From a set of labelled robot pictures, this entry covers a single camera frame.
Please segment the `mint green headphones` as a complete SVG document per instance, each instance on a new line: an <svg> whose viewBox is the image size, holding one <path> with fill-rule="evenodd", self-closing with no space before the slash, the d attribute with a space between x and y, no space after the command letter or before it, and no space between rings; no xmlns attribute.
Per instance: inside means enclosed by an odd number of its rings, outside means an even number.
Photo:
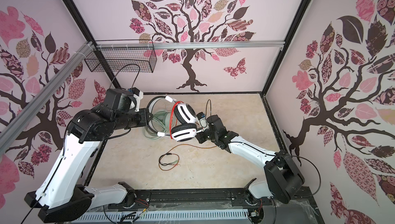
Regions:
<svg viewBox="0 0 395 224"><path fill-rule="evenodd" d="M148 140L159 140L164 138L163 136L157 135L158 132L162 132L165 135L170 134L170 111L159 110L153 116L150 126L142 129L143 136Z"/></svg>

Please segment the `white black headphones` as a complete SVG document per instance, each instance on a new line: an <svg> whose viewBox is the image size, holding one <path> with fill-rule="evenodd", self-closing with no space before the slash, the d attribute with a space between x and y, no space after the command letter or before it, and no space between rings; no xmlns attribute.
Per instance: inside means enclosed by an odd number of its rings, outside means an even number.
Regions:
<svg viewBox="0 0 395 224"><path fill-rule="evenodd" d="M196 113L189 104L176 101L169 96L157 96L151 99L147 105L148 110L152 112L155 104L162 99L174 103L172 111L170 112L170 134L165 135L162 132L158 132L157 135L162 137L169 136L177 142L186 142L195 138L196 134L200 131L205 130L197 126L198 119Z"/></svg>

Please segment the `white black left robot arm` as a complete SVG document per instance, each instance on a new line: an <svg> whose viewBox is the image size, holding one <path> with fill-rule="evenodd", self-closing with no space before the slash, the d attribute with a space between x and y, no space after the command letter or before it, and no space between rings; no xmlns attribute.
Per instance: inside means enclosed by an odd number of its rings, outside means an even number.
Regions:
<svg viewBox="0 0 395 224"><path fill-rule="evenodd" d="M108 89L104 102L90 110L78 112L66 129L63 148L46 180L25 202L38 208L44 223L72 222L86 211L108 204L129 208L135 191L125 182L87 188L78 184L92 154L109 140L115 130L145 127L152 119L148 108L140 108L144 94L137 88Z"/></svg>

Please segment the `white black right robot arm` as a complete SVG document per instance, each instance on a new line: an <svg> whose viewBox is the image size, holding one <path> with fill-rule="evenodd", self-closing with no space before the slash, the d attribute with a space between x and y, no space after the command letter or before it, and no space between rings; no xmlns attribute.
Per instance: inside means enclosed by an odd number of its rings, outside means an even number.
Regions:
<svg viewBox="0 0 395 224"><path fill-rule="evenodd" d="M213 142L230 154L250 161L264 171L265 179L253 179L246 192L253 199L274 197L282 203L289 203L305 183L299 168L291 155L284 150L274 152L259 147L233 131L228 131L218 115L199 117L202 131L197 133L200 143Z"/></svg>

